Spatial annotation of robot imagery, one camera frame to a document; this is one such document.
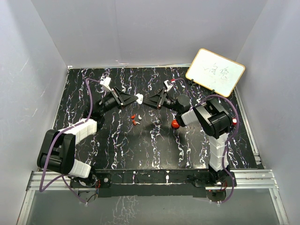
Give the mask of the white earbud charging case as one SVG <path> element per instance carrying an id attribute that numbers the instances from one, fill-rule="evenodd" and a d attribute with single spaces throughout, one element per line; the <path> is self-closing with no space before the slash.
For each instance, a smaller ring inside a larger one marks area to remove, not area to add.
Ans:
<path id="1" fill-rule="evenodd" d="M 136 103 L 141 105 L 143 103 L 143 94 L 138 93 L 135 96 L 137 97 Z"/>

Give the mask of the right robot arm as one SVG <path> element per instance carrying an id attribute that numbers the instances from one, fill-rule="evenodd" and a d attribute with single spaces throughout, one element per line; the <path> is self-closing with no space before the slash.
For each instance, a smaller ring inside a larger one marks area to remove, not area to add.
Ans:
<path id="1" fill-rule="evenodd" d="M 190 104 L 190 98 L 181 94 L 177 99 L 169 96 L 165 88 L 159 93 L 143 100 L 143 104 L 160 109 L 165 107 L 177 114 L 172 127 L 178 129 L 198 123 L 209 138 L 210 161 L 207 170 L 200 170 L 187 176 L 187 181 L 196 187 L 220 186 L 224 182 L 235 185 L 235 178 L 230 173 L 226 147 L 229 133 L 235 123 L 226 109 L 217 101 L 218 95 L 210 95 L 196 106 Z"/>

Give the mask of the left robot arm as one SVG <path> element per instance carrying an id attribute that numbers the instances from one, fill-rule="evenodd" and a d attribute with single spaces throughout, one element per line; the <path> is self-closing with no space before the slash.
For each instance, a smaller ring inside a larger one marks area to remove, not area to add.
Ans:
<path id="1" fill-rule="evenodd" d="M 80 178 L 80 181 L 87 187 L 94 186 L 97 176 L 91 171 L 91 165 L 75 159 L 76 145 L 101 129 L 106 112 L 113 108 L 122 109 L 142 99 L 139 94 L 130 95 L 116 87 L 109 90 L 105 97 L 96 103 L 93 103 L 91 92 L 89 96 L 88 111 L 82 119 L 67 128 L 50 129 L 46 132 L 37 158 L 37 166 L 43 170 L 40 182 L 41 192 L 51 184 L 49 182 L 44 185 L 47 170 L 59 173 L 59 178 L 66 175 L 73 176 Z"/>

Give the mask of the red ball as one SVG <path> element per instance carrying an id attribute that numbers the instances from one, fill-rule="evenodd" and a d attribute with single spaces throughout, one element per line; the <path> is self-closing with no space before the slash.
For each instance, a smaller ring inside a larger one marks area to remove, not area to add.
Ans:
<path id="1" fill-rule="evenodd" d="M 178 124 L 177 120 L 173 120 L 173 121 L 171 122 L 171 127 L 172 127 L 173 129 L 179 129 L 179 128 L 180 128 L 180 125 Z"/>

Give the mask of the small whiteboard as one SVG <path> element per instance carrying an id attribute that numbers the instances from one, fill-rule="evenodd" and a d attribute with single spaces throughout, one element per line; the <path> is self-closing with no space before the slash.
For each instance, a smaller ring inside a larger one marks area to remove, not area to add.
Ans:
<path id="1" fill-rule="evenodd" d="M 201 48 L 186 72 L 186 78 L 227 98 L 245 69 L 242 64 Z"/>

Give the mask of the red emergency stop button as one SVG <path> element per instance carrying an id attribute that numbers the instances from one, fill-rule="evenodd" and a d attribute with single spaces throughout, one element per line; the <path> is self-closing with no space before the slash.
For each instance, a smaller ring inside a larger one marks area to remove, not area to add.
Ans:
<path id="1" fill-rule="evenodd" d="M 237 119 L 233 118 L 232 123 L 233 123 L 233 125 L 236 125 L 237 124 Z"/>

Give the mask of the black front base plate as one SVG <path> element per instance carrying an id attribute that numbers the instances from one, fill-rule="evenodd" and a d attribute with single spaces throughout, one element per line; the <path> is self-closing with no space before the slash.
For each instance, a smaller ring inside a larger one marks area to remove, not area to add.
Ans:
<path id="1" fill-rule="evenodd" d="M 210 190 L 224 192 L 231 182 L 196 187 L 187 181 L 189 174 L 201 169 L 172 170 L 94 170 L 92 178 L 72 178 L 71 187 L 94 190 L 98 197 L 117 196 L 193 196 L 205 198 Z"/>

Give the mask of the aluminium frame rail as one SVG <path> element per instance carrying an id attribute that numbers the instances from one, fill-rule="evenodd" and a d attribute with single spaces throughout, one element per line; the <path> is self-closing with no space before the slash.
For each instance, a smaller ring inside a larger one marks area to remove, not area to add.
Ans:
<path id="1" fill-rule="evenodd" d="M 236 186 L 198 187 L 192 170 L 101 170 L 100 188 L 32 172 L 19 225 L 287 225 L 272 170 L 238 169 Z"/>

